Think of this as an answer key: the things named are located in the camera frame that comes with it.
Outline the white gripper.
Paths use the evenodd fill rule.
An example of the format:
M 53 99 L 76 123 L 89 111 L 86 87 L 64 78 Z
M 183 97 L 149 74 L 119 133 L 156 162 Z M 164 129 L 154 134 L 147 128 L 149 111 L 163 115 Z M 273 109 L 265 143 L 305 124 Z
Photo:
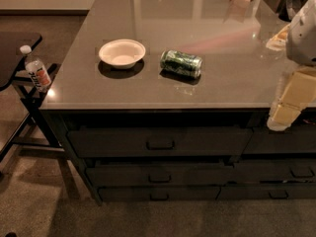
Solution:
M 288 79 L 280 104 L 273 104 L 267 127 L 273 131 L 284 131 L 310 103 L 316 99 L 316 70 L 301 66 Z

